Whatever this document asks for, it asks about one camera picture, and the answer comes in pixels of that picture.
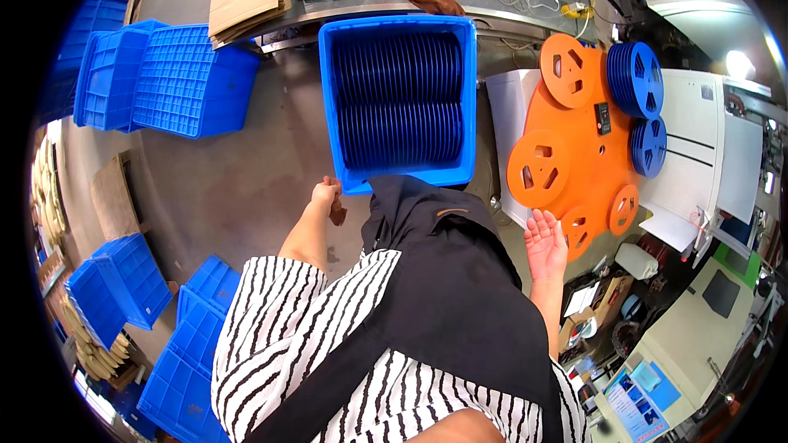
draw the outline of black apron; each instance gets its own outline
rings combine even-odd
[[[562,441],[545,321],[520,291],[484,203],[410,176],[369,183],[374,194],[361,231],[364,252],[402,252],[385,293],[246,441],[308,443],[387,349],[539,405],[544,441]]]

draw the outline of green panel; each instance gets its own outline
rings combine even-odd
[[[755,289],[758,272],[761,270],[761,258],[757,253],[753,251],[750,253],[749,260],[745,260],[737,252],[731,250],[731,247],[720,243],[714,253],[714,259],[722,263],[727,270],[733,272],[751,290]]]

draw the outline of right hand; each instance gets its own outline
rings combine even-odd
[[[328,216],[331,213],[331,204],[342,193],[342,182],[330,176],[324,176],[323,181],[314,186],[312,201],[310,203],[320,207]]]
[[[566,271],[566,238],[561,229],[561,221],[552,212],[534,209],[534,217],[526,221],[528,269],[534,282],[555,279],[564,281]]]

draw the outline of gray floor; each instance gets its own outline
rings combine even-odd
[[[205,23],[211,0],[143,0],[141,19],[169,24]],[[481,78],[515,68],[536,67],[532,53],[516,53],[497,40],[480,40]],[[103,242],[88,182],[113,155],[131,150],[130,184],[137,211],[151,225],[146,235],[168,280],[183,284],[210,254],[236,270],[250,256],[275,254],[298,220],[324,174],[333,174],[321,95],[318,53],[287,50],[260,65],[241,132],[197,141],[156,130],[131,134],[80,128],[63,121],[58,145],[61,185],[70,232],[65,248],[75,263]],[[467,192],[489,202],[498,194],[493,124],[486,90],[478,92],[477,161]],[[348,219],[330,227],[329,276],[339,277],[358,259],[360,228],[368,217],[369,196],[344,196]],[[530,291],[522,230],[503,213],[494,215],[499,233]],[[638,228],[630,228],[639,234]],[[598,237],[570,264],[566,279],[612,259],[626,236]],[[175,327],[173,300],[152,332],[127,325],[146,363],[158,359]]]

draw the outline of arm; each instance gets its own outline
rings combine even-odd
[[[534,209],[523,236],[526,239],[528,268],[534,281],[530,300],[539,309],[547,327],[547,344],[552,359],[558,359],[558,331],[561,301],[564,299],[566,240],[561,221],[551,212]]]
[[[309,263],[323,273],[328,270],[325,247],[326,220],[331,213],[332,204],[341,192],[342,184],[339,180],[323,177],[323,182],[318,183],[312,190],[312,200],[303,210],[301,219],[284,240],[279,251],[280,257]]]

